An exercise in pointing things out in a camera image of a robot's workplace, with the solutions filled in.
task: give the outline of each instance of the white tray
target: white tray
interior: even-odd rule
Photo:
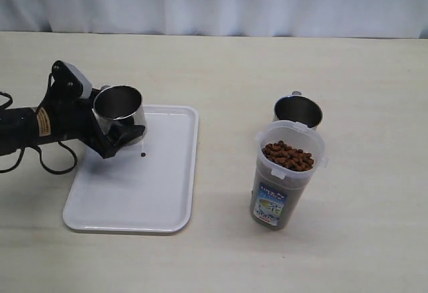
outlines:
[[[186,106],[146,105],[144,113],[147,134],[142,142],[111,159],[87,149],[63,211],[71,229],[172,233],[186,226],[199,115]]]

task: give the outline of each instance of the yellow label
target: yellow label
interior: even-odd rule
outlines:
[[[39,124],[39,136],[45,137],[51,134],[51,121],[45,108],[41,107],[37,113],[37,123]]]

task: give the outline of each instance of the table surface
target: table surface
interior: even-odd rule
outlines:
[[[0,175],[0,292],[426,292],[428,40],[0,33],[0,56],[14,107],[36,106],[65,60],[201,117],[192,217],[172,236],[70,231],[74,173],[27,151]],[[270,231],[248,209],[255,135],[293,90],[323,109],[330,162]]]

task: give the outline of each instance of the metal cup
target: metal cup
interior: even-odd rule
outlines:
[[[301,122],[309,128],[316,130],[322,120],[322,111],[319,105],[307,97],[303,97],[300,91],[279,99],[274,106],[274,121],[290,120]]]
[[[104,134],[113,124],[122,126],[142,125],[146,127],[144,134],[127,145],[140,142],[146,132],[147,123],[142,108],[141,93],[130,86],[104,86],[94,100],[94,112]]]

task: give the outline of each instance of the dry kibble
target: dry kibble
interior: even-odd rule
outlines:
[[[271,162],[292,171],[309,171],[314,168],[311,153],[305,153],[303,149],[292,148],[283,140],[267,144],[262,149],[262,153]]]

